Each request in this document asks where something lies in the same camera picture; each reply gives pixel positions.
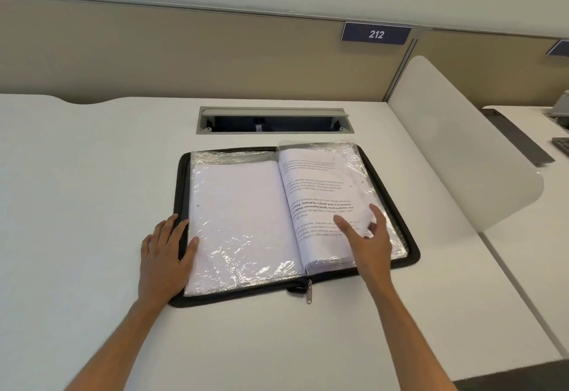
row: white desk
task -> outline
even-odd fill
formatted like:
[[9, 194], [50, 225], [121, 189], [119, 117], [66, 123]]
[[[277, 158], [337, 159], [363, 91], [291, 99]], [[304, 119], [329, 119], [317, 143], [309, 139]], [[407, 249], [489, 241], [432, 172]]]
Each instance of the white desk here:
[[[343, 107], [355, 134], [195, 134], [201, 105]], [[422, 253], [395, 286], [453, 380], [559, 352], [386, 104], [0, 95], [0, 388], [60, 390], [135, 300], [139, 245], [172, 213], [178, 160], [284, 139], [355, 140]], [[166, 308], [130, 390], [397, 389], [359, 277]]]
[[569, 158], [551, 144], [569, 134], [543, 114], [549, 108], [493, 107], [555, 159], [539, 168], [543, 195], [484, 233], [544, 328], [569, 358]]

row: person's right arm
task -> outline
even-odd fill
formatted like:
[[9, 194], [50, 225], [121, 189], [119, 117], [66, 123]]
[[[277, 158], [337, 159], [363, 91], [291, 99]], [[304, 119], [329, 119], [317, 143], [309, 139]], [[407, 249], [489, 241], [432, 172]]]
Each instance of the person's right arm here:
[[352, 248], [360, 276], [380, 314], [401, 391], [456, 391], [391, 282], [391, 242], [381, 210], [370, 204], [377, 224], [372, 238], [360, 237], [340, 216], [334, 222]]

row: metal zipper slider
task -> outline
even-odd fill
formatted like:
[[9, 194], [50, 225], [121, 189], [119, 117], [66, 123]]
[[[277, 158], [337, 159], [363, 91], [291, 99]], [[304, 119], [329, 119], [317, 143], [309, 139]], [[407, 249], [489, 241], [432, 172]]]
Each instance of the metal zipper slider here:
[[306, 291], [306, 303], [312, 304], [312, 280], [309, 280], [309, 288]]

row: black folder edge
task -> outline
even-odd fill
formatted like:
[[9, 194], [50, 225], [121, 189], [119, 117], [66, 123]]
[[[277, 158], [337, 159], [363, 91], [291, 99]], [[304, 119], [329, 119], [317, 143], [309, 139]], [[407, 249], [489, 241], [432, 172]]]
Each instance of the black folder edge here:
[[[372, 184], [379, 194], [383, 205], [386, 208], [386, 212], [390, 216], [391, 223], [396, 226], [401, 234], [403, 235], [407, 250], [409, 254], [405, 258], [394, 259], [391, 261], [391, 268], [401, 268], [409, 265], [415, 264], [420, 258], [421, 253], [415, 240], [411, 236], [407, 225], [403, 221], [403, 218], [399, 214], [397, 207], [393, 203], [391, 197], [389, 196], [385, 186], [381, 182], [380, 177], [377, 175], [373, 168], [373, 165], [367, 158], [359, 146], [357, 147], [359, 155], [364, 163], [367, 170], [367, 174], [372, 181]], [[221, 151], [224, 153], [233, 153], [235, 151], [276, 151], [276, 147], [249, 147], [249, 148], [234, 148], [234, 149], [223, 149], [223, 150], [210, 150], [210, 151]], [[175, 225], [180, 223], [184, 219], [188, 219], [189, 216], [189, 190], [191, 189], [191, 153], [185, 153], [178, 164], [178, 178], [176, 179], [176, 192], [174, 195], [174, 213], [178, 213], [178, 218], [176, 219]], [[188, 232], [185, 230], [181, 239], [180, 246], [178, 250], [178, 258], [181, 259], [186, 253], [186, 246], [188, 244]], [[261, 285], [248, 286], [238, 289], [230, 289], [226, 291], [221, 291], [218, 293], [205, 294], [205, 295], [194, 295], [192, 297], [185, 297], [184, 290], [182, 289], [179, 294], [175, 295], [169, 301], [169, 304], [174, 307], [192, 307], [201, 306], [205, 304], [217, 303], [220, 301], [226, 301], [230, 299], [250, 297], [252, 295], [264, 294], [267, 292], [274, 292], [283, 289], [287, 289], [292, 293], [306, 293], [308, 289], [308, 281], [311, 280], [312, 283], [324, 282], [326, 280], [333, 280], [342, 277], [350, 277], [358, 275], [357, 268], [348, 268], [345, 270], [336, 270], [324, 273], [318, 273], [313, 275], [305, 275], [300, 277], [294, 277], [287, 280], [280, 280], [276, 282], [269, 282]]]

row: printed page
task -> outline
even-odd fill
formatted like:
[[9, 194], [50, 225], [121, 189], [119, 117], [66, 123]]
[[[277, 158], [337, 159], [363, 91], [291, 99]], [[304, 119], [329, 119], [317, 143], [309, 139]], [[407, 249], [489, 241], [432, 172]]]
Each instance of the printed page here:
[[185, 295], [304, 274], [275, 161], [195, 165], [188, 239], [196, 235]]
[[296, 239], [309, 274], [353, 266], [352, 251], [332, 217], [345, 218], [365, 235], [378, 204], [364, 176], [340, 153], [287, 149], [279, 156]]

